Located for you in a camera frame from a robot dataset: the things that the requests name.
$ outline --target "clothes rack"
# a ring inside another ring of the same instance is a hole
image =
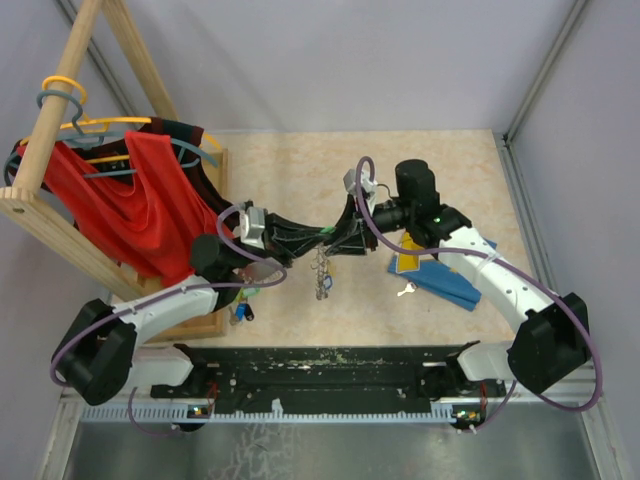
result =
[[[55,75],[76,79],[101,11],[155,114],[167,120],[178,120],[175,106],[125,0],[82,2]],[[54,77],[46,87],[71,95],[74,85],[68,81],[56,80]],[[69,98],[66,96],[47,97],[35,122],[13,185],[0,189],[0,211],[120,299],[128,301],[148,295],[160,288],[156,279],[141,278],[120,268],[39,195],[40,185],[68,103]],[[205,162],[205,172],[224,196],[228,152],[222,150],[212,155],[219,167],[214,168]],[[226,321],[221,314],[212,314],[189,320],[165,332],[158,340],[220,335],[224,333],[225,324]]]

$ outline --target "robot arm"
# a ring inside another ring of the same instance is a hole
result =
[[[364,255],[367,250],[374,250],[378,240],[356,206],[355,178],[355,171],[344,178],[349,196],[335,227],[297,224],[248,203],[240,215],[241,233],[236,242],[286,267],[318,245],[326,247],[327,255]],[[484,252],[486,259],[460,253],[441,253],[438,259],[478,288],[516,332],[513,343],[464,346],[444,367],[453,371],[453,377],[459,378],[461,384],[485,379],[517,379],[534,393],[542,393],[590,358],[581,335],[564,312],[535,285],[496,264],[493,260],[499,255],[471,222],[454,208],[440,204],[435,176],[425,162],[407,160],[398,164],[396,183],[398,197],[376,205],[375,180],[362,179],[376,227],[382,233],[406,229],[417,244],[426,248],[467,248]],[[54,366],[89,404],[104,403],[124,387],[177,386],[193,375],[194,359],[188,349],[138,347],[184,320],[233,302],[239,288],[202,286],[212,282],[241,282],[238,269],[249,267],[250,262],[227,248],[218,237],[203,235],[194,242],[191,264],[196,275],[179,285],[113,307],[99,300],[83,307],[56,353],[79,332],[107,315],[128,312],[87,335]],[[563,300],[588,328],[584,302],[575,294]]]

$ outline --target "red cloth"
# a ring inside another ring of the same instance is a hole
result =
[[[169,136],[129,131],[124,138],[137,170],[133,185],[84,178],[97,170],[62,142],[53,149],[44,181],[80,232],[106,255],[173,285],[193,273],[191,244],[203,233],[217,233],[218,216],[182,172]],[[225,234],[231,236],[226,228]]]

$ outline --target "white wall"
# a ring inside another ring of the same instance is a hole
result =
[[[640,2],[592,2],[516,153],[563,292],[589,305],[605,392],[640,475]]]
[[[243,131],[504,131],[573,2],[128,3],[188,122]],[[101,23],[99,45],[139,92]],[[150,113],[146,101],[140,108]]]
[[[44,77],[55,72],[68,34],[50,0],[3,2],[3,155],[31,133],[38,114],[36,94]],[[89,90],[89,113],[116,114],[88,67],[84,65],[79,79]],[[0,478],[28,480],[39,467],[60,395],[48,378],[51,354],[80,306],[95,298],[100,287],[3,215],[0,244]]]

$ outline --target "beige table surface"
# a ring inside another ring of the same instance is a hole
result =
[[[308,225],[333,225],[346,193],[342,177],[363,155],[395,194],[395,165],[427,161],[441,201],[467,215],[513,264],[529,270],[525,249],[489,130],[219,135],[230,151],[230,200]],[[386,199],[380,189],[379,199]],[[399,233],[390,235],[399,240]],[[468,312],[424,290],[397,296],[406,281],[387,273],[392,253],[332,257],[334,287],[315,298],[314,252],[298,259],[286,283],[253,297],[256,319],[225,337],[193,346],[441,345],[513,337],[486,299]]]

